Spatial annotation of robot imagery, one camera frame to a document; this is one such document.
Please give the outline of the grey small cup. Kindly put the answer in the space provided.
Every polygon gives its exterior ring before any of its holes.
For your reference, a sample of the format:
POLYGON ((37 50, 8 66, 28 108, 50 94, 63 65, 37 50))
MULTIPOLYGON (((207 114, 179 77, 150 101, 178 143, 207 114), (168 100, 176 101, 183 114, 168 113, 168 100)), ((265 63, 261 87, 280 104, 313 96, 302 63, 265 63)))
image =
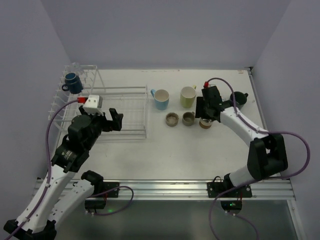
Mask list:
POLYGON ((192 112, 185 112, 182 115, 182 123, 187 126, 190 127, 195 123, 195 113, 192 112))

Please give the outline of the dark blue mug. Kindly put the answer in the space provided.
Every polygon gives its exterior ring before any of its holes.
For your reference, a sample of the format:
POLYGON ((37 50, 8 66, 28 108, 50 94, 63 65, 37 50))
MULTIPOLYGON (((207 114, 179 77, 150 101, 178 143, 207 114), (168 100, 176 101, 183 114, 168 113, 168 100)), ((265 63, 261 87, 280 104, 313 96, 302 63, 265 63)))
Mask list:
POLYGON ((65 75, 64 84, 62 85, 61 89, 64 92, 69 91, 71 94, 76 95, 80 94, 84 87, 80 77, 76 73, 70 72, 65 75))

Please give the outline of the clear glass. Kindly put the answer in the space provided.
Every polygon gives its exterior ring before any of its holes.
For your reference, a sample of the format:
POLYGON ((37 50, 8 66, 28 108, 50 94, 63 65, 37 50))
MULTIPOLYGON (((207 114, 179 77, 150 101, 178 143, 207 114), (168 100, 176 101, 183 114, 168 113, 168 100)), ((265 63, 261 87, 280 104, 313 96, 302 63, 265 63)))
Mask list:
POLYGON ((83 71, 81 65, 78 62, 73 62, 70 67, 71 71, 78 75, 83 71))

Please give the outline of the pale yellow mug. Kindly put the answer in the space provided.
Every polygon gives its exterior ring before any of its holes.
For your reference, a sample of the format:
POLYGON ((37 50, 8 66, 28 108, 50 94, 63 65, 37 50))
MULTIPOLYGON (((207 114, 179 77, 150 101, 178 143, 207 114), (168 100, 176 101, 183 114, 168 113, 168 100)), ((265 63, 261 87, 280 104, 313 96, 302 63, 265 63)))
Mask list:
POLYGON ((195 99, 197 87, 193 86, 185 86, 180 91, 180 104, 183 108, 191 108, 195 99))

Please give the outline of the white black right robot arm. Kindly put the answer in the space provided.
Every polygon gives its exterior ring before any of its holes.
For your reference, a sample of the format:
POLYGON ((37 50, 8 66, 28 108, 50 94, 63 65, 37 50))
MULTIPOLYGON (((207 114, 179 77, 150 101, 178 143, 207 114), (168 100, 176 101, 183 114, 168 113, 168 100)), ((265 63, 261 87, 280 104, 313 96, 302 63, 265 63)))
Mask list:
POLYGON ((223 101, 216 86, 204 87, 201 91, 202 96, 196 98, 195 117, 225 125, 249 147, 247 164, 223 177, 225 190, 264 180, 288 168, 285 141, 281 134, 260 129, 230 100, 223 101))

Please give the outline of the dark teal wave mug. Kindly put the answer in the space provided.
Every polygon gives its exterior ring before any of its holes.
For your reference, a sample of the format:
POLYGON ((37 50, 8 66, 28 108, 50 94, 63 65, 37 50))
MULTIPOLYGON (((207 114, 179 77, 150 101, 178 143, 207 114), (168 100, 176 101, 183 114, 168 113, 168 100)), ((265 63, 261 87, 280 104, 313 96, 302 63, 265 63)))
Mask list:
POLYGON ((234 96, 235 96, 235 102, 236 102, 236 107, 241 110, 242 107, 247 103, 248 100, 248 93, 243 93, 240 91, 235 91, 234 92, 234 96))

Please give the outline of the cream brown mug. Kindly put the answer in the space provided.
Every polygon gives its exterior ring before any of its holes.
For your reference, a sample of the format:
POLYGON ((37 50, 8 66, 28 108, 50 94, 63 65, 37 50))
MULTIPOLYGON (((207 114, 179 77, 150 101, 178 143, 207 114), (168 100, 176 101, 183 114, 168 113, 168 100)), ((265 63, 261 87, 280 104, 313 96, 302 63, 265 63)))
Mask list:
POLYGON ((204 118, 199 119, 199 125, 203 129, 209 129, 212 126, 212 122, 213 121, 210 119, 204 119, 204 118))

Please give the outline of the light blue mug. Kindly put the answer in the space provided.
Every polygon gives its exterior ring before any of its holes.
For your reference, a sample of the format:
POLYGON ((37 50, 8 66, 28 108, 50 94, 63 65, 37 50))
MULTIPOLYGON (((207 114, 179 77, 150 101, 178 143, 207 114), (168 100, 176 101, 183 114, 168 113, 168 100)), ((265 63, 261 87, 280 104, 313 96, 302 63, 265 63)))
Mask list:
POLYGON ((154 99, 155 107, 158 110, 163 111, 168 107, 170 95, 166 90, 164 90, 164 89, 158 89, 158 90, 151 89, 150 93, 154 99))

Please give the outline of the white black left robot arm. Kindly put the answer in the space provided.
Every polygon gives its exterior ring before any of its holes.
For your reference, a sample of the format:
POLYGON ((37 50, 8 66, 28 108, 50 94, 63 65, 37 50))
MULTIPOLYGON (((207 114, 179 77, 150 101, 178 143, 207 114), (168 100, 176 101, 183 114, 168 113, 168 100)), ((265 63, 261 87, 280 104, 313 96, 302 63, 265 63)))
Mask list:
POLYGON ((89 152, 103 132, 120 131, 123 114, 114 108, 111 120, 99 108, 80 106, 80 115, 74 117, 61 145, 50 160, 47 175, 23 213, 8 220, 3 229, 10 237, 19 240, 53 240, 58 226, 87 197, 98 194, 103 187, 103 177, 86 171, 81 180, 64 197, 61 193, 89 158, 89 152))

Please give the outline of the speckled beige small cup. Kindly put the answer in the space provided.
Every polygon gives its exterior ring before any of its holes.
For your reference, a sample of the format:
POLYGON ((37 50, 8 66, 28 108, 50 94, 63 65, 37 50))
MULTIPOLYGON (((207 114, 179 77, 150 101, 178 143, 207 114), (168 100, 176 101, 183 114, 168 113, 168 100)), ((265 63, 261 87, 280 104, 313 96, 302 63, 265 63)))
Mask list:
POLYGON ((165 123, 169 127, 175 127, 179 122, 179 115, 175 112, 170 112, 165 116, 165 123))

